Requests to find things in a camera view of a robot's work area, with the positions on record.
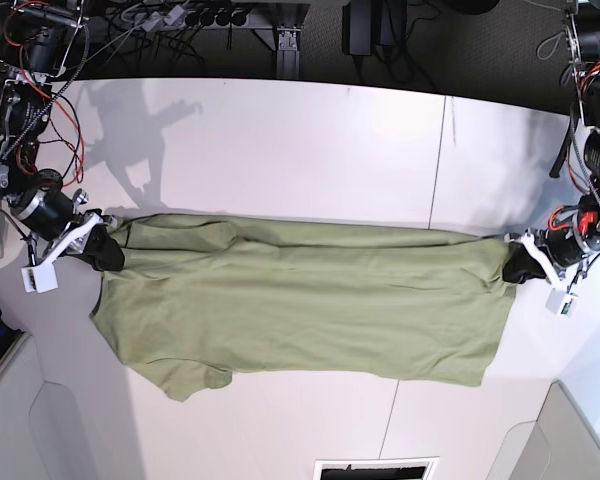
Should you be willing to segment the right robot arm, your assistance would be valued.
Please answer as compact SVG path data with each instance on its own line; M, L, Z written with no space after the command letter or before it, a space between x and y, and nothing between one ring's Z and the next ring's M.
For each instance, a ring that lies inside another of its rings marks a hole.
M0 39L0 214L26 242L32 267L73 257L99 272L119 272L125 256L109 234L114 218L99 209L82 211L85 191L64 192L83 178L83 139L68 145L72 159L65 172L37 162L52 110L66 103L66 90L87 62L82 57L64 85L53 89L75 41L90 47L90 7L88 1L10 4Z

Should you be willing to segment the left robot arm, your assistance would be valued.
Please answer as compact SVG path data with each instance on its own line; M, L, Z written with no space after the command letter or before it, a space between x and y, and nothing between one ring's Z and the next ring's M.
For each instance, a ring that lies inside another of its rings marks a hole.
M562 12L574 99L550 175L557 177L574 156L583 172L573 180L581 197L557 207L545 229L507 236L512 246L502 275L512 284L543 279L561 288L568 268L576 266L583 278L600 257L600 1L567 1Z

